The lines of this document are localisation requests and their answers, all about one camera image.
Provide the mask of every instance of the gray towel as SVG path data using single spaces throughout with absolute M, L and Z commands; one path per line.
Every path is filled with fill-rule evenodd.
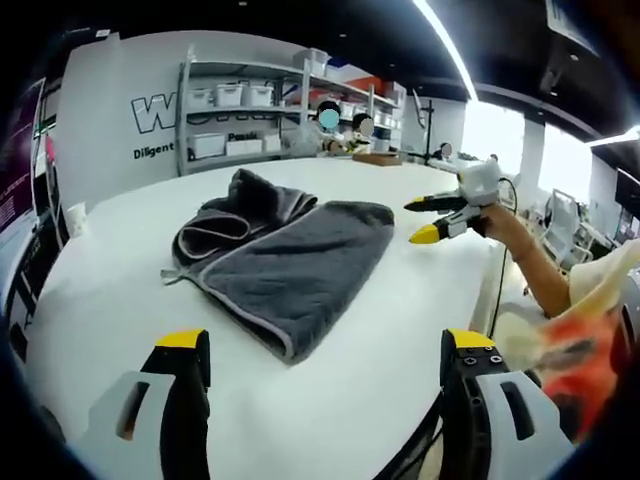
M 314 206 L 315 197 L 245 170 L 229 190 L 176 235 L 178 275 L 275 353 L 300 361 L 366 282 L 393 235 L 393 212 L 363 202 Z

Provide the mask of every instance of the window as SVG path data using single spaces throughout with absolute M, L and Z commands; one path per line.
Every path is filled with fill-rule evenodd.
M 545 127 L 544 138 L 538 187 L 549 193 L 556 188 L 589 204 L 591 149 L 552 125 Z
M 520 173 L 524 115 L 490 103 L 467 103 L 462 151 L 486 160 L 495 153 L 503 172 Z

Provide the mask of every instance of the ceiling light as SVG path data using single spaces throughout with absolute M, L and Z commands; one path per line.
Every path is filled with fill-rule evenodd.
M 623 133 L 622 135 L 615 135 L 613 137 L 601 138 L 600 140 L 594 140 L 593 142 L 587 142 L 585 145 L 587 147 L 599 147 L 600 145 L 609 145 L 611 143 L 620 143 L 620 142 L 632 142 L 634 140 L 640 140 L 640 125 L 636 125 L 627 131 L 627 133 Z
M 438 37 L 440 37 L 440 40 L 442 41 L 445 48 L 449 52 L 449 55 L 451 55 L 451 59 L 453 60 L 453 63 L 455 64 L 456 68 L 458 69 L 458 72 L 460 73 L 460 76 L 462 77 L 462 82 L 464 83 L 464 86 L 467 88 L 469 97 L 471 98 L 471 100 L 474 100 L 477 102 L 478 94 L 476 93 L 476 90 L 473 87 L 473 83 L 471 82 L 471 76 L 467 71 L 467 67 L 462 61 L 462 57 L 460 56 L 460 53 L 458 53 L 458 49 L 456 48 L 456 46 L 453 44 L 453 40 L 451 40 L 449 33 L 444 28 L 444 25 L 442 25 L 442 22 L 436 15 L 436 12 L 433 11 L 433 9 L 427 4 L 425 0 L 413 0 L 413 3 L 415 4 L 416 7 L 418 7 L 418 10 L 420 10 L 420 13 L 422 13 L 422 15 L 424 15 L 427 21 L 431 24 L 433 29 L 436 31 L 436 34 L 438 34 Z

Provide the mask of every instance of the white wall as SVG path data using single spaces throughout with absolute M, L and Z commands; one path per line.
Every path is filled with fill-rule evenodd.
M 167 32 L 120 40 L 117 34 L 71 53 L 57 112 L 62 201 L 96 203 L 177 175 L 176 151 L 135 159 L 133 150 L 173 144 L 178 67 L 190 45 L 200 59 L 291 65 L 303 47 L 230 32 Z M 132 102 L 171 100 L 162 123 L 140 133 Z
M 433 125 L 431 132 L 431 151 L 438 148 L 442 142 L 449 142 L 453 151 L 461 150 L 464 132 L 465 106 L 464 102 L 443 99 L 433 100 Z M 428 97 L 421 97 L 423 107 L 429 103 Z M 415 108 L 411 98 L 408 98 L 405 111 L 404 130 L 402 132 L 403 149 L 422 151 L 424 148 L 423 130 L 420 128 Z M 524 145 L 522 164 L 520 167 L 521 180 L 518 187 L 519 208 L 532 206 L 534 203 L 544 204 L 549 196 L 538 187 L 542 154 L 544 148 L 545 127 L 530 120 L 525 121 Z M 590 216 L 593 225 L 601 232 L 610 236 L 615 234 L 620 205 L 615 202 L 616 172 L 598 157 L 593 157 L 591 183 L 589 193 L 591 197 Z

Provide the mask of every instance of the white cup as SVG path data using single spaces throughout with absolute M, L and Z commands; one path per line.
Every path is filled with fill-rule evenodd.
M 71 238 L 79 237 L 87 231 L 87 210 L 84 202 L 67 210 L 67 226 Z

